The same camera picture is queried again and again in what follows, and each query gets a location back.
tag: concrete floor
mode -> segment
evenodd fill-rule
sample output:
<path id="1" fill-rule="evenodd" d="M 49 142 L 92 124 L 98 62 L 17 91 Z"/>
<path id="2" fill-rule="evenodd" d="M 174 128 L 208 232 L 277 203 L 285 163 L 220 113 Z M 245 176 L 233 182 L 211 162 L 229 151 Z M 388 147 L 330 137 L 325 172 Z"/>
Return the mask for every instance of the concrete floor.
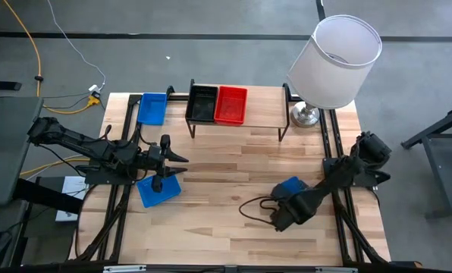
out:
<path id="1" fill-rule="evenodd" d="M 11 4 L 31 31 L 57 31 L 44 0 Z M 327 15 L 352 14 L 381 35 L 452 36 L 452 0 L 325 0 Z M 313 0 L 54 0 L 66 31 L 98 33 L 310 34 L 318 20 Z M 0 2 L 0 30 L 20 27 Z M 44 96 L 85 92 L 101 76 L 81 62 L 62 39 L 38 39 L 45 78 Z M 86 58 L 108 77 L 110 92 L 162 92 L 168 85 L 187 91 L 197 82 L 281 85 L 303 41 L 240 40 L 74 40 Z M 384 51 L 356 98 L 364 130 L 392 149 L 380 187 L 381 213 L 393 260 L 417 260 L 425 267 L 452 270 L 452 218 L 426 221 L 424 213 L 443 206 L 421 146 L 399 143 L 452 109 L 452 43 L 385 43 Z M 0 38 L 0 80 L 23 83 L 18 93 L 34 96 L 36 58 L 27 39 Z M 49 99 L 71 105 L 76 98 Z M 97 136 L 103 110 L 56 116 L 62 124 Z M 55 149 L 62 156 L 72 153 Z M 31 147 L 24 169 L 53 162 Z M 73 175 L 65 166 L 45 176 Z"/>

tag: black container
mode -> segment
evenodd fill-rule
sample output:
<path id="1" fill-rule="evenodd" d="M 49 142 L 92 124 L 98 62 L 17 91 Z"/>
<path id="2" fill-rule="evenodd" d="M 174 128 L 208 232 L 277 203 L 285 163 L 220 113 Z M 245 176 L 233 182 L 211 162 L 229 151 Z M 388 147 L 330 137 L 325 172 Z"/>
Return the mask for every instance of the black container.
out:
<path id="1" fill-rule="evenodd" d="M 218 98 L 218 87 L 196 86 L 190 87 L 187 102 L 186 120 L 200 123 L 214 123 L 214 110 Z"/>

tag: paper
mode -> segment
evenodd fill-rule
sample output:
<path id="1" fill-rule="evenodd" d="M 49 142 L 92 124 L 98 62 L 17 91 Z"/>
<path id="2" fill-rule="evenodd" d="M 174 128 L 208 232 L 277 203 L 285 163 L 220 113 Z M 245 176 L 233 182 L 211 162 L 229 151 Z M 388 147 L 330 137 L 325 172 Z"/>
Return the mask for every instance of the paper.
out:
<path id="1" fill-rule="evenodd" d="M 68 193 L 69 196 L 74 196 L 79 199 L 83 199 L 86 191 L 83 189 L 88 188 L 88 185 L 84 183 L 84 177 L 65 177 L 64 184 L 62 185 L 62 193 Z M 56 221 L 76 221 L 77 215 L 70 212 L 58 211 L 56 214 Z"/>

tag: lamp base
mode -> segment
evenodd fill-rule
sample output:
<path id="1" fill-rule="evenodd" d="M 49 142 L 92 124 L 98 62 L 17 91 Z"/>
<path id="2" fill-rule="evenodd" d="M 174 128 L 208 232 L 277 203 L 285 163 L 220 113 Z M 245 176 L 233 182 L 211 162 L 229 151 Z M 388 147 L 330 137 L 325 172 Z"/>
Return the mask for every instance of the lamp base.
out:
<path id="1" fill-rule="evenodd" d="M 319 121 L 319 110 L 305 102 L 298 102 L 292 108 L 290 118 L 298 127 L 312 127 Z"/>

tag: table lamp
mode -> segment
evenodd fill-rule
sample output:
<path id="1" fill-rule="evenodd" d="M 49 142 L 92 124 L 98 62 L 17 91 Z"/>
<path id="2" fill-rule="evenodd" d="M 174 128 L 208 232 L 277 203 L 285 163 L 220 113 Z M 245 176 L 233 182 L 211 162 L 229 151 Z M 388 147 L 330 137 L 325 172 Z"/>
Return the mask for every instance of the table lamp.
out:
<path id="1" fill-rule="evenodd" d="M 350 15 L 322 20 L 288 72 L 303 100 L 290 113 L 298 127 L 311 127 L 319 110 L 348 105 L 381 54 L 381 38 L 365 21 Z"/>

